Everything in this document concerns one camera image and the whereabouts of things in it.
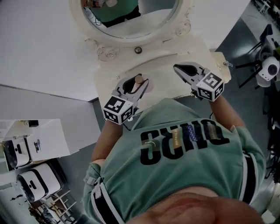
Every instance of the white shelf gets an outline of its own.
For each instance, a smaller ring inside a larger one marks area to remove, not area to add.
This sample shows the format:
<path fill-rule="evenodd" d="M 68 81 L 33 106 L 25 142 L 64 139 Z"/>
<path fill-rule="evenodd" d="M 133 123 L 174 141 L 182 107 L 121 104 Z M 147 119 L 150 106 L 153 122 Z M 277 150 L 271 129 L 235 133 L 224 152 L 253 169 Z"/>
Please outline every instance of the white shelf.
<path fill-rule="evenodd" d="M 13 125 L 14 121 L 2 121 L 0 120 L 0 129 L 10 129 L 10 127 Z"/>
<path fill-rule="evenodd" d="M 26 138 L 32 161 L 70 155 L 60 119 L 50 120 L 32 130 L 33 134 Z"/>
<path fill-rule="evenodd" d="M 44 120 L 39 120 L 39 126 L 43 127 L 46 124 L 50 123 L 51 121 L 53 121 L 53 119 L 44 119 Z"/>
<path fill-rule="evenodd" d="M 32 133 L 33 129 L 28 125 L 21 121 L 15 121 L 4 137 L 11 138 L 14 136 L 32 135 Z"/>

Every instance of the vanity mirror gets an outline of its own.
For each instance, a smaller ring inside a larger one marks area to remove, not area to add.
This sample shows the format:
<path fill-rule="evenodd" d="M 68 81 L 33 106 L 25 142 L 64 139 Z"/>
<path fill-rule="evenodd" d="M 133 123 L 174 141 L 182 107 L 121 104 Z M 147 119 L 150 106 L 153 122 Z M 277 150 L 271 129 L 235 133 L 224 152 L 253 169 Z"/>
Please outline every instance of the vanity mirror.
<path fill-rule="evenodd" d="M 182 26 L 190 0 L 69 0 L 79 29 L 98 43 L 114 46 L 140 46 L 159 39 Z"/>

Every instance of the gray floor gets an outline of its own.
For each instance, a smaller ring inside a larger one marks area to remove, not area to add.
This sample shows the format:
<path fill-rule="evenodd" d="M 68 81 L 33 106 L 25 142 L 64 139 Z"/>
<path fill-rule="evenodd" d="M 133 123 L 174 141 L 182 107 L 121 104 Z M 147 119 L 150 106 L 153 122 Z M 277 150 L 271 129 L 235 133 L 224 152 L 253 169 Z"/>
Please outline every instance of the gray floor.
<path fill-rule="evenodd" d="M 257 42 L 245 23 L 239 20 L 217 51 L 223 52 L 226 59 L 234 65 L 243 64 L 250 60 L 244 54 Z M 237 77 L 243 81 L 250 73 L 250 68 L 239 70 L 231 68 L 232 80 L 226 84 L 224 96 L 243 118 L 253 138 L 265 152 L 269 133 L 267 131 L 267 117 L 262 114 L 264 90 L 262 88 L 254 89 L 255 80 L 250 81 L 242 89 L 238 88 Z M 205 100 L 199 101 L 192 97 L 186 97 L 178 101 L 196 110 L 202 117 L 209 117 L 211 114 L 209 103 Z M 93 104 L 99 126 L 102 128 L 104 119 L 100 104 L 98 101 Z M 133 122 L 128 123 L 128 127 L 132 127 L 135 121 L 134 119 Z M 78 202 L 75 206 L 76 216 L 79 216 L 84 211 L 82 203 L 80 203 L 84 187 L 83 178 L 88 168 L 93 148 L 94 145 L 91 145 L 71 156 L 58 159 L 67 176 L 71 194 Z"/>

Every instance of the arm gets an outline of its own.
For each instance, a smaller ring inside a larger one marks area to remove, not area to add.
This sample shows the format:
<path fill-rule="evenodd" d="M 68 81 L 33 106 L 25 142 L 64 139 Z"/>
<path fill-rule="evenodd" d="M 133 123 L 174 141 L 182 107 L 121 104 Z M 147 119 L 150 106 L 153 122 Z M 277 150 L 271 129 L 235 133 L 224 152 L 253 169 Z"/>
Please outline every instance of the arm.
<path fill-rule="evenodd" d="M 91 161 L 99 165 L 103 163 L 122 135 L 123 126 L 106 121 L 92 152 Z"/>
<path fill-rule="evenodd" d="M 220 96 L 215 102 L 210 102 L 210 106 L 216 120 L 226 129 L 230 130 L 233 125 L 236 127 L 246 127 L 242 119 L 223 96 Z"/>

